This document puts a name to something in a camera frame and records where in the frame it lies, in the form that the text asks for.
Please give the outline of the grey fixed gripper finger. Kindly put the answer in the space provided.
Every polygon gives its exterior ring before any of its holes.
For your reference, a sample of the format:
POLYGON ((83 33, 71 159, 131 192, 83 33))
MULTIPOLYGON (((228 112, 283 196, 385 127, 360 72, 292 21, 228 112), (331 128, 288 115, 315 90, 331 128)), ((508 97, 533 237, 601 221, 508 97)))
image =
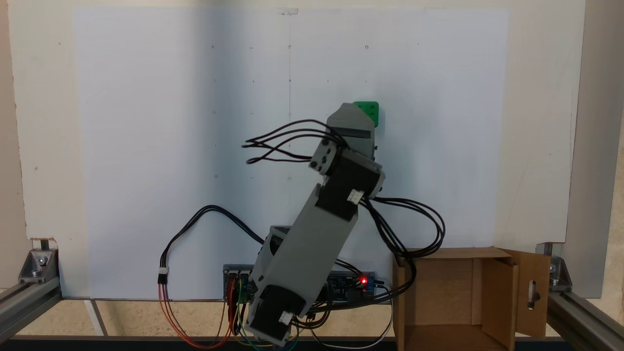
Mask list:
POLYGON ((365 111, 353 103, 343 103, 328 118, 328 126, 336 129, 355 129, 373 131, 375 122, 365 111))

